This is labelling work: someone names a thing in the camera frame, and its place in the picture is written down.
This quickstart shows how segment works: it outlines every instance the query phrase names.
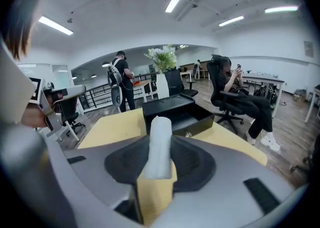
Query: black t-shirt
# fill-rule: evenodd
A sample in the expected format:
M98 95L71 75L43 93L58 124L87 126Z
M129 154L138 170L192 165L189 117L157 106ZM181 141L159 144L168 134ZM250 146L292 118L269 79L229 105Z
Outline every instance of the black t-shirt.
M222 73L219 73L216 78L216 85L218 87L218 91L223 91L225 89L226 84L229 82L230 78L226 78ZM231 86L229 92L233 92L239 86L239 82L237 79L234 80L233 85Z
M112 64L115 63L117 58L114 58L114 60L112 61ZM123 84L128 84L128 82L130 82L130 79L126 76L125 74L125 69L128 69L128 63L125 60L119 60L115 67L118 69L119 73L122 75L122 83Z

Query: tissue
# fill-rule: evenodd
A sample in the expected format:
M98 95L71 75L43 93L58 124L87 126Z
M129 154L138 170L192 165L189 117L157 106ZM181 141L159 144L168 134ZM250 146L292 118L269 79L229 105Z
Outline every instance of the tissue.
M171 120L155 117L151 122L149 156L144 167L145 178L170 179L172 177L171 136Z

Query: white backpack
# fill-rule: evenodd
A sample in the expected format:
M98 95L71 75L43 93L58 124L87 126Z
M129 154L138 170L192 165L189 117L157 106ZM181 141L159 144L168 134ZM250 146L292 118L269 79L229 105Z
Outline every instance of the white backpack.
M109 85L112 87L113 85L120 85L123 79L123 74L120 74L119 70L116 68L116 64L120 59L116 59L115 62L112 62L107 66L107 77Z

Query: white sneaker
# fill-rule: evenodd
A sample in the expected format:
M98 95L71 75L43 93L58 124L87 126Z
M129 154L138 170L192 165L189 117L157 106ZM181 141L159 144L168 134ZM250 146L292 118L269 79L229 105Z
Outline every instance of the white sneaker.
M245 133L245 135L246 135L246 141L247 141L248 143L250 143L251 145L255 145L255 144L256 144L256 139L253 139L253 138L249 135L248 131Z
M268 146L273 151L279 151L280 145L277 144L274 134L272 132L267 132L265 136L260 141L264 146Z

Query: black pants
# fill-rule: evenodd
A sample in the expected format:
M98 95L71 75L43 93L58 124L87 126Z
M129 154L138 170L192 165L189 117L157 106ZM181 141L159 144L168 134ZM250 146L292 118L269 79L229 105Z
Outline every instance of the black pants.
M126 111L126 99L128 101L128 105L130 110L134 110L136 108L135 101L134 101L134 91L133 91L133 84L128 81L124 84L120 84L121 90L122 90L122 102L120 105L120 111L125 112Z
M248 131L253 139L257 138L262 129L266 132L272 132L272 111L270 102L266 98L247 95L237 99L232 104L241 109L249 117L255 118Z

